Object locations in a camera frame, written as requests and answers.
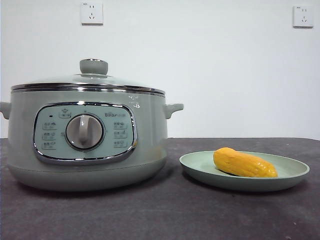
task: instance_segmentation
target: plate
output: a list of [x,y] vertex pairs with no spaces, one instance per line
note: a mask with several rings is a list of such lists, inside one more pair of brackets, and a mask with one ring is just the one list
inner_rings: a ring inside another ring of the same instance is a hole
[[291,188],[301,182],[310,168],[305,163],[272,154],[242,151],[272,163],[278,177],[235,176],[217,169],[214,164],[215,151],[192,152],[180,157],[183,169],[194,179],[218,188],[248,191],[271,192]]

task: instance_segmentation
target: pot base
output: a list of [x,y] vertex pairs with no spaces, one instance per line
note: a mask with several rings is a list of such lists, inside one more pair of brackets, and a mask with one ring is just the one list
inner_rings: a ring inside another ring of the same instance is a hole
[[12,165],[8,165],[8,168],[19,182],[33,188],[62,192],[84,192],[138,183],[155,175],[165,163],[166,159],[163,158],[138,166],[76,172],[32,171]]

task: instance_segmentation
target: button icon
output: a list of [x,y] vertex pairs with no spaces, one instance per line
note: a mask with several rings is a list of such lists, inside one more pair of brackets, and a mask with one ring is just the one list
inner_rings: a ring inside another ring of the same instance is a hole
[[127,129],[127,124],[123,121],[118,121],[113,123],[113,129]]
[[42,134],[42,140],[45,140],[45,141],[56,140],[56,133],[55,132],[45,132]]
[[55,122],[45,122],[42,124],[43,130],[56,130],[57,124]]
[[127,141],[125,140],[117,140],[113,142],[114,148],[125,148],[127,146]]
[[71,112],[68,109],[64,108],[61,110],[61,112],[59,112],[59,118],[69,119],[71,118]]
[[42,144],[43,150],[56,150],[56,142],[44,142]]
[[115,132],[113,132],[113,137],[115,139],[126,139],[128,137],[128,134],[127,134],[126,130],[115,131]]

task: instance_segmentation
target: electrical socket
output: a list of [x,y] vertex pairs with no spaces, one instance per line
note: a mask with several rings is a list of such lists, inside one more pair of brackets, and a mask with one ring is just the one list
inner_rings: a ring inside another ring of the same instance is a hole
[[104,24],[103,4],[100,2],[82,2],[80,6],[80,18],[83,25]]
[[298,28],[312,28],[314,26],[314,13],[312,6],[293,7],[293,26]]

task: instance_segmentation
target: table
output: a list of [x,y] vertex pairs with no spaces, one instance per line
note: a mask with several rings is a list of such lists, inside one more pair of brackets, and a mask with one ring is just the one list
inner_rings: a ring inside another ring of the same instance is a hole
[[[165,167],[139,184],[53,192],[18,183],[1,140],[2,240],[319,240],[320,141],[305,138],[169,138]],[[252,193],[206,185],[179,157],[231,147],[309,165],[300,184]]]

